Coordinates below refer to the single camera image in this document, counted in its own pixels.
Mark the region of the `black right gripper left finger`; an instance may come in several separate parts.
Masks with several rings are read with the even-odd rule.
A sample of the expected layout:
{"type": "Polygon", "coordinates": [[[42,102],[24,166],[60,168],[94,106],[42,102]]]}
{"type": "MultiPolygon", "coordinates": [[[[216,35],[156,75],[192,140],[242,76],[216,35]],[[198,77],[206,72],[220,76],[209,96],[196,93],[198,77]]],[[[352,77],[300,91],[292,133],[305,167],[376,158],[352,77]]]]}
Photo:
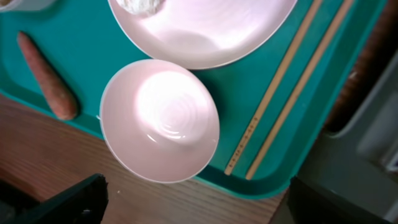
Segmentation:
{"type": "Polygon", "coordinates": [[[108,205],[108,183],[94,174],[40,202],[1,181],[1,223],[100,224],[108,205]]]}

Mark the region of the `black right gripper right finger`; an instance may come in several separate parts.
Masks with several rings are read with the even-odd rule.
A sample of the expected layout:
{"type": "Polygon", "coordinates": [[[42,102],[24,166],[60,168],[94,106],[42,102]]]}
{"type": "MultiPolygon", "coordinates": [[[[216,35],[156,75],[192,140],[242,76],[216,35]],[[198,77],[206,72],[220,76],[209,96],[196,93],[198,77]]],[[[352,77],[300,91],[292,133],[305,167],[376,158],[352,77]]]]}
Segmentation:
{"type": "Polygon", "coordinates": [[[339,195],[294,177],[290,181],[287,206],[298,224],[390,224],[339,195]]]}

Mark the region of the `large white plate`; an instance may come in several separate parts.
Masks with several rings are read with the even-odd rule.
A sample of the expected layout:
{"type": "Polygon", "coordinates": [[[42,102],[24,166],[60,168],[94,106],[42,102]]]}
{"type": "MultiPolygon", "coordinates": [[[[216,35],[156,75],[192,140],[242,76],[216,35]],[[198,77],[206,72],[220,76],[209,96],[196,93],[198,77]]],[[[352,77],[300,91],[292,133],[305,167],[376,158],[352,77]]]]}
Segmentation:
{"type": "Polygon", "coordinates": [[[153,15],[109,6],[122,31],[146,55],[200,70],[255,51],[285,22],[297,0],[169,0],[153,15]]]}

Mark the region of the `small tissue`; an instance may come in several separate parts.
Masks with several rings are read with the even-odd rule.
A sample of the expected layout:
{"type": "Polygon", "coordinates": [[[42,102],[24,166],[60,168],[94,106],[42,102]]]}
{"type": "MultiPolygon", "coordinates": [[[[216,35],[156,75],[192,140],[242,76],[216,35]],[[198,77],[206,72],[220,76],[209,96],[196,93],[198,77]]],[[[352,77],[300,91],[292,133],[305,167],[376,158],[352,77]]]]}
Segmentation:
{"type": "Polygon", "coordinates": [[[153,15],[162,6],[164,0],[116,0],[118,5],[133,15],[153,15]]]}

